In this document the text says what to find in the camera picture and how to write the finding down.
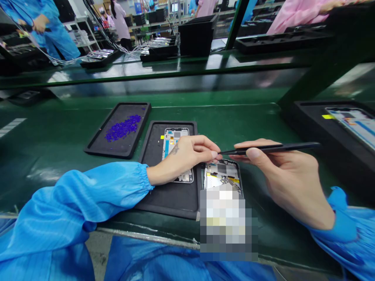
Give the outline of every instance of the person in pink smock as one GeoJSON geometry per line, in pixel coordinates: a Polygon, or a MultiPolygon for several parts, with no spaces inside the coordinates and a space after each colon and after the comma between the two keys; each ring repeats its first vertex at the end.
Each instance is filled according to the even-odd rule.
{"type": "Polygon", "coordinates": [[[288,27],[325,21],[329,11],[343,5],[344,0],[286,0],[267,35],[284,33],[288,27]]]}
{"type": "Polygon", "coordinates": [[[103,7],[100,7],[99,12],[102,15],[101,19],[102,19],[103,24],[105,25],[105,22],[107,22],[108,27],[114,27],[114,22],[112,20],[112,17],[105,12],[103,7]]]}
{"type": "Polygon", "coordinates": [[[217,2],[218,0],[199,0],[194,17],[211,16],[214,13],[217,2]]]}
{"type": "Polygon", "coordinates": [[[128,51],[131,51],[133,46],[130,40],[129,28],[126,25],[124,18],[126,17],[126,13],[120,4],[116,2],[116,0],[111,0],[111,15],[113,17],[114,26],[116,27],[116,32],[118,38],[120,39],[121,46],[128,51]]]}

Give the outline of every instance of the blue antistatic smock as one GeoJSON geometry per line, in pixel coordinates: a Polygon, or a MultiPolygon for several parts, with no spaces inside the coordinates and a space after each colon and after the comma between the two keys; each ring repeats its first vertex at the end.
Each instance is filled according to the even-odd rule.
{"type": "Polygon", "coordinates": [[[41,48],[47,49],[47,53],[51,57],[61,59],[54,45],[66,60],[80,56],[80,51],[59,20],[59,11],[53,0],[0,0],[0,5],[15,22],[21,19],[32,26],[32,21],[40,14],[49,19],[50,22],[46,25],[46,28],[50,28],[51,32],[44,32],[39,35],[33,31],[32,35],[41,48]]]}
{"type": "Polygon", "coordinates": [[[191,10],[194,10],[194,12],[196,12],[197,8],[198,6],[196,5],[195,0],[191,0],[189,4],[189,14],[191,14],[191,10]]]}
{"type": "Polygon", "coordinates": [[[159,9],[158,5],[155,4],[154,8],[151,9],[151,6],[154,4],[154,0],[150,0],[148,2],[148,12],[154,12],[156,11],[157,9],[159,9]]]}
{"type": "MultiPolygon", "coordinates": [[[[69,171],[54,187],[34,193],[17,221],[0,223],[0,280],[94,280],[85,246],[89,232],[132,208],[154,187],[147,165],[115,162],[87,172],[69,171]]],[[[334,188],[332,230],[309,229],[316,242],[361,280],[375,276],[375,211],[348,208],[334,188]]],[[[199,252],[114,237],[106,281],[276,281],[272,268],[252,262],[203,262],[199,252]]]]}
{"type": "MultiPolygon", "coordinates": [[[[253,16],[253,10],[258,0],[249,0],[249,4],[247,4],[247,8],[245,14],[243,15],[241,25],[245,24],[245,21],[250,21],[253,16]]],[[[232,28],[233,20],[230,23],[229,30],[232,28]]]]}

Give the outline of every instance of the blue sleeve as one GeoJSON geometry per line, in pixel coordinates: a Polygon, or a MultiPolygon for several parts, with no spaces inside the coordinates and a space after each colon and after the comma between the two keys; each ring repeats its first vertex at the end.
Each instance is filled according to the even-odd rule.
{"type": "Polygon", "coordinates": [[[332,230],[310,232],[318,245],[360,280],[375,276],[375,211],[348,208],[346,194],[333,187],[328,202],[336,213],[332,230]]]}
{"type": "Polygon", "coordinates": [[[9,5],[8,1],[0,0],[1,8],[4,12],[12,18],[15,22],[18,22],[18,19],[22,19],[21,16],[13,10],[13,8],[9,5]]]}
{"type": "Polygon", "coordinates": [[[35,192],[13,229],[0,236],[0,280],[94,280],[84,244],[89,232],[154,188],[146,168],[115,162],[73,170],[35,192]]]}
{"type": "Polygon", "coordinates": [[[45,15],[50,21],[56,21],[60,15],[53,0],[40,0],[42,4],[41,14],[45,15]]]}
{"type": "Polygon", "coordinates": [[[190,5],[189,5],[189,14],[191,14],[191,10],[194,8],[194,10],[196,10],[196,7],[195,7],[195,0],[191,0],[190,1],[190,5]]]}

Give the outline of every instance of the tattoo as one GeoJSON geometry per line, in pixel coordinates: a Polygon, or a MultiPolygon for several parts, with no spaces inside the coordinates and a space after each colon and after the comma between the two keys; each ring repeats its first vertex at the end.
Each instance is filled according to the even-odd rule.
{"type": "Polygon", "coordinates": [[[171,154],[177,154],[177,151],[179,150],[179,144],[177,143],[175,147],[172,149],[171,154]]]}

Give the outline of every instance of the black foam tray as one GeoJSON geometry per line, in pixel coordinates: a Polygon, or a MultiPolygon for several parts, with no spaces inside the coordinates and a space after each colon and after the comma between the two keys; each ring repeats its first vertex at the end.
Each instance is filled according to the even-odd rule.
{"type": "Polygon", "coordinates": [[[106,157],[131,159],[141,136],[147,117],[151,111],[150,103],[119,103],[95,132],[84,151],[88,154],[106,157]],[[138,129],[131,132],[124,139],[108,142],[105,138],[107,131],[114,124],[125,121],[128,116],[138,114],[142,117],[138,123],[138,129]]]}
{"type": "Polygon", "coordinates": [[[297,101],[281,116],[305,141],[317,141],[316,150],[336,177],[364,201],[375,206],[375,155],[335,119],[324,119],[326,107],[360,108],[372,116],[370,107],[348,101],[297,101]]]}
{"type": "MultiPolygon", "coordinates": [[[[143,143],[140,163],[155,166],[163,156],[164,136],[166,128],[188,128],[190,135],[197,135],[196,122],[193,121],[151,121],[143,143]]],[[[187,219],[196,219],[199,211],[199,193],[202,189],[202,173],[200,165],[193,168],[194,182],[167,183],[156,186],[135,208],[155,213],[162,213],[187,219]]]]}

